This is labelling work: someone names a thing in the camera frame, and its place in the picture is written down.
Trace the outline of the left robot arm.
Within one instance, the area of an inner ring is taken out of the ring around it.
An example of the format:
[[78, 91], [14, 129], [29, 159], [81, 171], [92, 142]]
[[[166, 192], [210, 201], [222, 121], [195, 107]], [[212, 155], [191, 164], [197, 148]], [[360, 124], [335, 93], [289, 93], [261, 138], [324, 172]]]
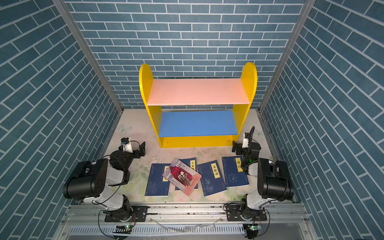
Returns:
[[95, 162], [78, 163], [64, 184], [64, 197], [103, 207], [106, 222], [136, 222], [138, 211], [131, 206], [128, 197], [112, 190], [112, 187], [128, 184], [133, 160], [146, 154], [145, 142], [139, 143], [137, 149], [132, 147], [133, 142], [122, 138], [117, 151]]

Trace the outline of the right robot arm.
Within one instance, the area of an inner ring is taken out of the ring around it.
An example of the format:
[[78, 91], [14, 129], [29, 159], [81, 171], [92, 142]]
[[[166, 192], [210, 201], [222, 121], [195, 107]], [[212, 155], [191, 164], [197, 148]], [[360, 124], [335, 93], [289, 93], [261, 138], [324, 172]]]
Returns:
[[256, 190], [245, 194], [239, 204], [223, 205], [229, 222], [265, 221], [265, 207], [274, 201], [291, 200], [294, 187], [288, 166], [282, 161], [260, 158], [261, 146], [258, 142], [240, 144], [233, 142], [235, 157], [223, 157], [223, 167], [227, 187], [241, 187], [248, 177], [257, 178]]

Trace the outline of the Hamlet picture book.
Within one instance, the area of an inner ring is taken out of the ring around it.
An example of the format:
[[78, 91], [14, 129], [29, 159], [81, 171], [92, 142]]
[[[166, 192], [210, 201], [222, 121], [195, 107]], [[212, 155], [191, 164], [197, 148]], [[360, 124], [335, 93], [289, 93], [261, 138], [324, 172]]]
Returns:
[[162, 177], [180, 189], [184, 194], [190, 196], [202, 175], [175, 159], [162, 174]]

